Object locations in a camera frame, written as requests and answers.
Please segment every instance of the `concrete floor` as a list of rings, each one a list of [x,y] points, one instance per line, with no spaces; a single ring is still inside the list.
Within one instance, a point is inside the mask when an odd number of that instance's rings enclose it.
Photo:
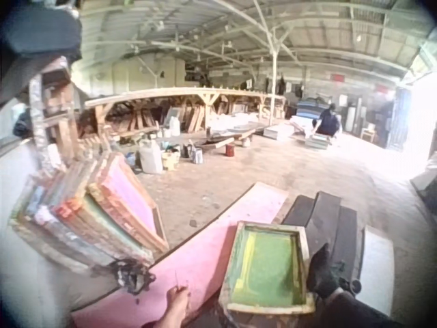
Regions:
[[[347,135],[329,150],[308,149],[292,139],[279,142],[254,136],[250,148],[236,148],[234,158],[223,153],[224,148],[205,154],[203,165],[183,161],[173,172],[138,175],[159,205],[171,247],[215,218],[254,182],[289,192],[277,221],[297,195],[314,197],[323,190],[341,197],[342,205],[358,212],[358,254],[366,224],[393,240],[393,318],[408,324],[425,315],[435,296],[436,233],[406,180],[411,167],[400,155]],[[196,221],[196,228],[191,220]]]

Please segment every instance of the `white plastic jug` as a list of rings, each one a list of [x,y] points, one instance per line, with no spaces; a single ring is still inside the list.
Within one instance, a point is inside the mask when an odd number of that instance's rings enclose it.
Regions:
[[[163,172],[161,149],[156,141],[144,141],[139,148],[139,158],[144,173],[161,174]]]
[[[171,135],[174,137],[177,137],[180,135],[180,122],[178,118],[175,118],[174,116],[170,119],[170,131]]]

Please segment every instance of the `pink paper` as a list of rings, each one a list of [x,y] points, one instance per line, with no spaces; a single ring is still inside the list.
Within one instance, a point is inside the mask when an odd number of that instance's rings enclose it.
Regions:
[[[257,183],[207,228],[150,269],[156,281],[134,297],[118,290],[72,316],[78,328],[138,328],[158,320],[167,306],[168,289],[191,291],[190,311],[197,311],[222,285],[239,221],[271,223],[287,193]]]

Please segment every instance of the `bottle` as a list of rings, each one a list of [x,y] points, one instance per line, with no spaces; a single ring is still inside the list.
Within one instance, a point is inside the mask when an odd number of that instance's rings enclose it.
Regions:
[[[170,118],[170,131],[171,135],[174,137],[180,135],[180,122],[179,119],[175,118],[174,116]]]

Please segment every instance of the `person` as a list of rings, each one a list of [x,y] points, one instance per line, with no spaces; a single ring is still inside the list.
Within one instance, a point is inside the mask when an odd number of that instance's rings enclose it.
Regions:
[[[339,286],[331,271],[329,244],[314,254],[309,265],[307,288],[317,294],[325,308],[321,313],[320,327],[325,328],[394,328],[401,324],[385,314],[356,300]]]
[[[174,286],[167,292],[167,309],[163,317],[153,323],[153,328],[178,328],[182,326],[182,321],[190,305],[190,291],[186,286]]]
[[[319,117],[319,120],[313,120],[312,133],[319,133],[321,135],[328,135],[329,137],[336,137],[340,130],[340,121],[335,115],[335,104],[330,104],[328,109],[325,109]]]

